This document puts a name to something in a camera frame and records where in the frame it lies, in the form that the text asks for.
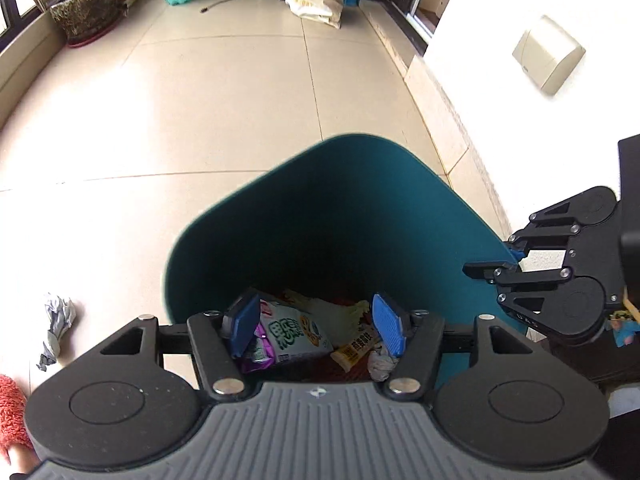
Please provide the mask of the blue gloved hand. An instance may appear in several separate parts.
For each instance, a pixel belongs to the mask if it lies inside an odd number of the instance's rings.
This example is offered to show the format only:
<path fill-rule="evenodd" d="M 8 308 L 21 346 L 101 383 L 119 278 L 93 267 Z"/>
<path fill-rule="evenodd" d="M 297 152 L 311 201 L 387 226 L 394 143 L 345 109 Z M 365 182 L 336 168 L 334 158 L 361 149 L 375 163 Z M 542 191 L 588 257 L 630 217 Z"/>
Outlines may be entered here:
<path fill-rule="evenodd" d="M 613 334 L 617 348 L 629 346 L 640 332 L 639 323 L 628 311 L 618 310 L 608 317 L 606 328 Z"/>

